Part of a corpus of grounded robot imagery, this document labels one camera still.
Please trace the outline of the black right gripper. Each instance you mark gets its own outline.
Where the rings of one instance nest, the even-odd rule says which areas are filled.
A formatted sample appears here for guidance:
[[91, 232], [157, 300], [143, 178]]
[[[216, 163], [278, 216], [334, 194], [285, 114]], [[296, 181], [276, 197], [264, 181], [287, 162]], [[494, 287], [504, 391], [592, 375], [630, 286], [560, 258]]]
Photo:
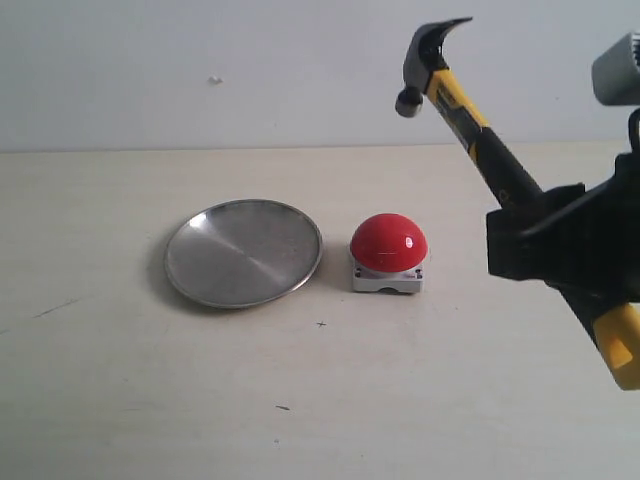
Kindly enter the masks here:
[[491, 275], [589, 288], [598, 300], [639, 300], [639, 111], [627, 121], [629, 150], [612, 176], [587, 190], [556, 187], [486, 216]]

